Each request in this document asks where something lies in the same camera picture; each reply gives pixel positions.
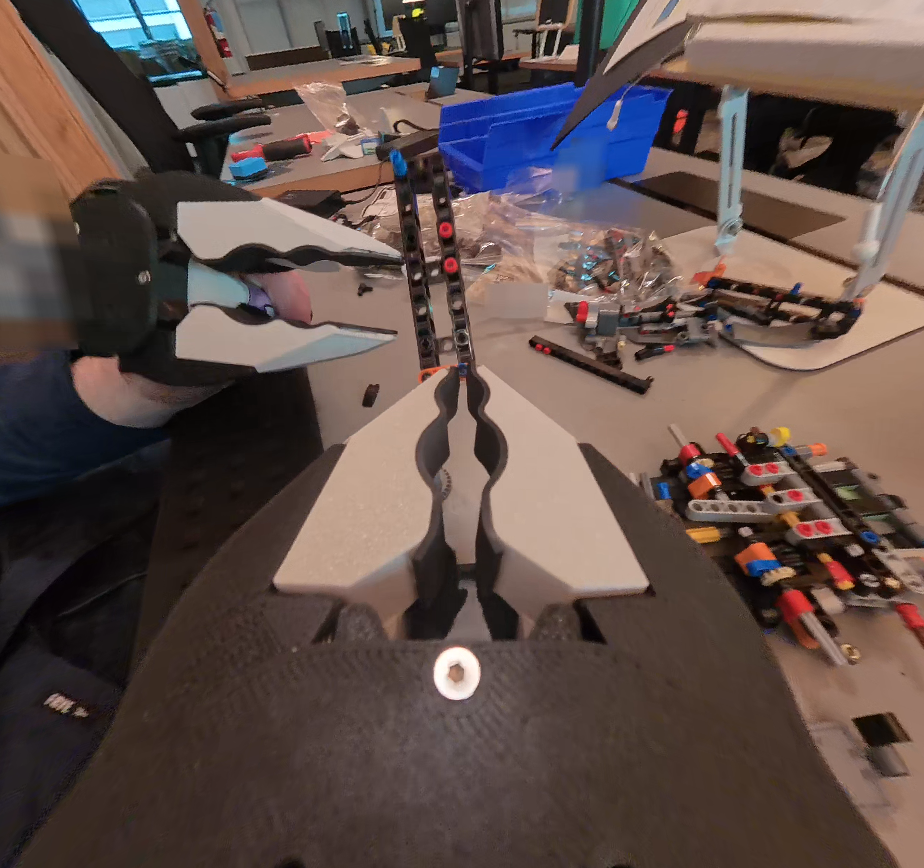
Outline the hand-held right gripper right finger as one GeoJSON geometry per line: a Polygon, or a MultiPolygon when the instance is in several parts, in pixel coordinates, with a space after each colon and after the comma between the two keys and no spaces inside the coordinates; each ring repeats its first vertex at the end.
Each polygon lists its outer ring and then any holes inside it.
{"type": "Polygon", "coordinates": [[[649,577],[573,435],[486,367],[470,368],[473,453],[488,474],[475,584],[492,638],[551,605],[643,594],[649,577]]]}

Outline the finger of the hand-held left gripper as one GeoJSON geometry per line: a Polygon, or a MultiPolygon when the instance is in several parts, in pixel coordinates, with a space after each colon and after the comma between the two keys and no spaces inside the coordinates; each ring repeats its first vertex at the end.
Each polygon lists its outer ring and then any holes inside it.
{"type": "Polygon", "coordinates": [[[259,315],[243,306],[193,306],[174,331],[175,355],[261,374],[362,354],[395,341],[397,332],[325,320],[306,323],[259,315]]]}
{"type": "Polygon", "coordinates": [[[181,201],[178,238],[188,249],[187,304],[249,304],[243,274],[313,269],[333,263],[402,271],[402,253],[366,233],[269,197],[257,201],[181,201]]]}

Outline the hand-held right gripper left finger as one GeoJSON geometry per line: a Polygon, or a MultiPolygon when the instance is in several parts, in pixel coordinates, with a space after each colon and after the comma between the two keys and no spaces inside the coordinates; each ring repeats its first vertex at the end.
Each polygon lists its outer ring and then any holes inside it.
{"type": "Polygon", "coordinates": [[[419,383],[355,431],[290,545],[273,586],[410,615],[413,637],[447,636],[464,602],[434,474],[449,457],[459,377],[419,383]]]}

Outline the black lego frame beam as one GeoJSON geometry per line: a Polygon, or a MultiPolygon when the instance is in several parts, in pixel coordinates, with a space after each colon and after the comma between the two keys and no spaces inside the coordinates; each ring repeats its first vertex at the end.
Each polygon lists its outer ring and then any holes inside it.
{"type": "Polygon", "coordinates": [[[468,316],[464,278],[457,243],[456,222],[451,204],[451,188],[441,154],[434,154],[424,164],[431,178],[430,196],[435,215],[437,253],[428,259],[416,202],[415,182],[409,161],[394,146],[388,152],[394,174],[394,190],[399,215],[402,266],[408,281],[410,314],[416,353],[424,380],[444,368],[443,355],[456,356],[456,369],[466,378],[476,366],[471,326],[468,316]],[[431,283],[442,283],[450,320],[448,335],[437,336],[433,316],[431,283]]]}

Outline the pile of technic parts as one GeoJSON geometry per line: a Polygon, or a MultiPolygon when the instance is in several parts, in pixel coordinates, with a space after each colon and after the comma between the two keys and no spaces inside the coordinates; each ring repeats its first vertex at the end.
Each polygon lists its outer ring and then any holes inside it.
{"type": "Polygon", "coordinates": [[[675,424],[676,457],[630,474],[678,520],[765,633],[834,666],[862,653],[841,632],[850,609],[892,615],[923,643],[923,526],[877,474],[785,426],[716,433],[707,451],[675,424]]]}

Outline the grey lego subassembly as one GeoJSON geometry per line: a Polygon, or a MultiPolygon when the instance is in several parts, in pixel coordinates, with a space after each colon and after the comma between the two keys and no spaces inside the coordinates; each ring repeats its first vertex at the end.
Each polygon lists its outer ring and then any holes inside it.
{"type": "Polygon", "coordinates": [[[610,366],[622,364],[626,346],[633,348],[634,360],[634,352],[647,343],[675,343],[676,353],[716,348],[720,340],[721,327],[712,304],[697,306],[669,297],[645,307],[628,307],[582,298],[562,306],[583,347],[610,366]]]}

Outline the clear bag of lego parts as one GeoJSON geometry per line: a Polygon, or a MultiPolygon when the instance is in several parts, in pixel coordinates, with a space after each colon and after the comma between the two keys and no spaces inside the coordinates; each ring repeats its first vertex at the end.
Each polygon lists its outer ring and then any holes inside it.
{"type": "Polygon", "coordinates": [[[663,238],[622,226],[573,229],[554,240],[546,279],[554,290],[627,307],[678,298],[685,288],[663,238]]]}

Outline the person's left hand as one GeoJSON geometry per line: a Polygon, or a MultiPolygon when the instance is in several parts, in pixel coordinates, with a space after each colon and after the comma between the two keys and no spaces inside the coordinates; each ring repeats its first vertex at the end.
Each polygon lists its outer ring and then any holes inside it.
{"type": "MultiPolygon", "coordinates": [[[[297,271],[258,276],[256,283],[269,294],[276,313],[286,320],[310,322],[310,292],[297,271]]],[[[148,377],[123,373],[113,356],[83,355],[71,364],[77,396],[102,419],[131,428],[161,426],[178,411],[188,409],[230,381],[206,387],[171,387],[148,377]]]]}

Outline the flat black box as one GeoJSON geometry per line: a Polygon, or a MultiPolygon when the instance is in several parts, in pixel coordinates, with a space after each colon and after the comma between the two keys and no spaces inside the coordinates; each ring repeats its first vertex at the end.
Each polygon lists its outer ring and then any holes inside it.
{"type": "Polygon", "coordinates": [[[339,215],[347,205],[335,189],[291,189],[276,196],[275,199],[327,219],[339,215]]]}

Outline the clear bag with dark parts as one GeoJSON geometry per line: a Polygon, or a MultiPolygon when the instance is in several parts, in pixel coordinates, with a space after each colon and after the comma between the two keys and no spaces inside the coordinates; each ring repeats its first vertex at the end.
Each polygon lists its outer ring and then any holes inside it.
{"type": "Polygon", "coordinates": [[[296,85],[295,91],[323,129],[342,135],[372,134],[362,116],[348,106],[340,83],[312,80],[296,85]]]}

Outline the black power adapter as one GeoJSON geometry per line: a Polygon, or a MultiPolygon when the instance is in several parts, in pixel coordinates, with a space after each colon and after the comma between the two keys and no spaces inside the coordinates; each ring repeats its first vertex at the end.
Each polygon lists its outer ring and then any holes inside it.
{"type": "Polygon", "coordinates": [[[436,128],[409,133],[381,133],[380,142],[375,146],[375,157],[382,162],[388,161],[393,150],[399,152],[404,160],[419,157],[437,148],[437,137],[436,128]]]}

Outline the black office chair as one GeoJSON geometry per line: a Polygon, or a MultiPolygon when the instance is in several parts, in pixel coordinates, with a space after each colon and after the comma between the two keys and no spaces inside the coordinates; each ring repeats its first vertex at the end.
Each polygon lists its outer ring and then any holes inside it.
{"type": "Polygon", "coordinates": [[[137,77],[96,31],[73,0],[8,0],[30,32],[109,114],[155,171],[196,170],[219,177],[229,136],[266,126],[266,113],[234,113],[236,102],[209,105],[214,119],[179,127],[145,78],[137,77]]]}

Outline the red fire extinguisher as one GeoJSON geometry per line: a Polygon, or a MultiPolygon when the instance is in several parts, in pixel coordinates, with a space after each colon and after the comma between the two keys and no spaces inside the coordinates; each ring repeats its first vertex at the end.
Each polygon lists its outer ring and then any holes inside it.
{"type": "Polygon", "coordinates": [[[203,8],[203,18],[215,43],[215,47],[222,59],[233,58],[234,53],[227,39],[223,21],[221,19],[217,5],[214,0],[208,0],[203,8]]]}

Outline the black pole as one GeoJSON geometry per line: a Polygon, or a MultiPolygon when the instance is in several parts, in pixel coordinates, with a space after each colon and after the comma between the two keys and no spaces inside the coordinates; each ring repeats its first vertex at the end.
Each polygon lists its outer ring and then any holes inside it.
{"type": "Polygon", "coordinates": [[[573,80],[582,87],[593,75],[600,47],[600,32],[606,9],[606,0],[582,0],[579,23],[579,54],[573,80]]]}

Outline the red handled tool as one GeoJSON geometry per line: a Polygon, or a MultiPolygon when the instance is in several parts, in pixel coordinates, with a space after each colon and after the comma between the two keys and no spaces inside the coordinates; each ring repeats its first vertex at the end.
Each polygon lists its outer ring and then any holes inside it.
{"type": "Polygon", "coordinates": [[[230,159],[238,162],[247,157],[261,157],[266,162],[288,161],[310,155],[312,141],[309,133],[299,133],[285,139],[254,143],[244,149],[233,149],[230,159]]]}

